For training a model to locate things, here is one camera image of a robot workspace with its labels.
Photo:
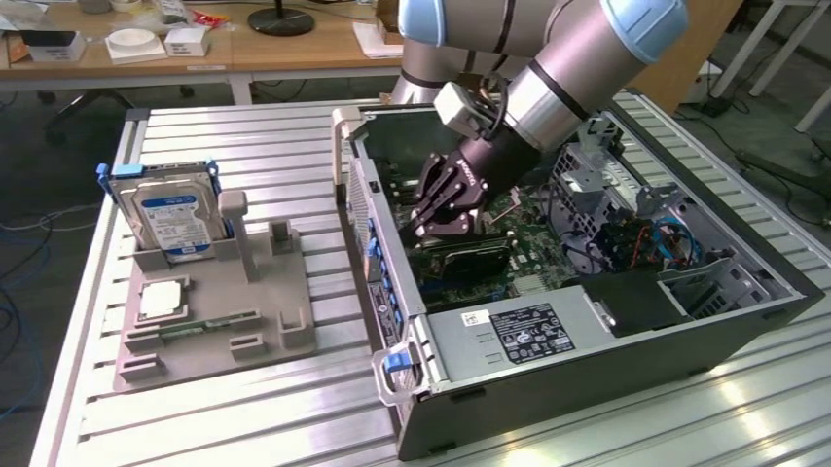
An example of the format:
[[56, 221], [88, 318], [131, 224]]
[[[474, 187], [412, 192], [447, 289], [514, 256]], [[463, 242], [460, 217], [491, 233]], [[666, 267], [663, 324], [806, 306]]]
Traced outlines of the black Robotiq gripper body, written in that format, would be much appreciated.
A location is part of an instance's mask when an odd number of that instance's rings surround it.
[[540, 151], [522, 137], [464, 138], [454, 151], [462, 198], [494, 198], [538, 165]]

